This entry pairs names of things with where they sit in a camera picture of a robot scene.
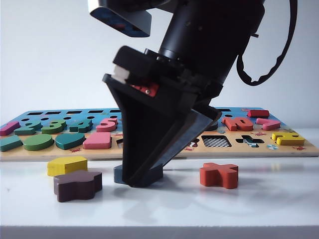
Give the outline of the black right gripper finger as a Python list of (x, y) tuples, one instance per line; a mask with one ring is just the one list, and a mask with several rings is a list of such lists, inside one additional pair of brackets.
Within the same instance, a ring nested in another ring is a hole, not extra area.
[(217, 124), (222, 112), (218, 109), (201, 109), (200, 112), (192, 109), (186, 117), (185, 124), (176, 133), (170, 136), (169, 144), (160, 154), (157, 162), (151, 169), (162, 165), (165, 166), (172, 158), (179, 154), (189, 143), (210, 126)]
[(124, 134), (122, 180), (131, 187), (147, 185), (143, 180), (160, 154), (169, 144), (169, 137), (185, 124), (194, 105), (194, 94), (181, 94), (181, 100), (171, 95), (149, 97), (105, 74), (106, 83), (122, 114)]

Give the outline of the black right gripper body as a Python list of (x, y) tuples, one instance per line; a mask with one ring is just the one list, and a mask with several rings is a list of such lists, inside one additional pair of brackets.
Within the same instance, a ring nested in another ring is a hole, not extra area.
[(119, 49), (113, 63), (113, 78), (149, 97), (164, 94), (181, 100), (183, 92), (194, 94), (194, 104), (209, 104), (222, 90), (222, 83), (194, 73), (183, 64), (146, 49), (143, 53), (128, 46)]

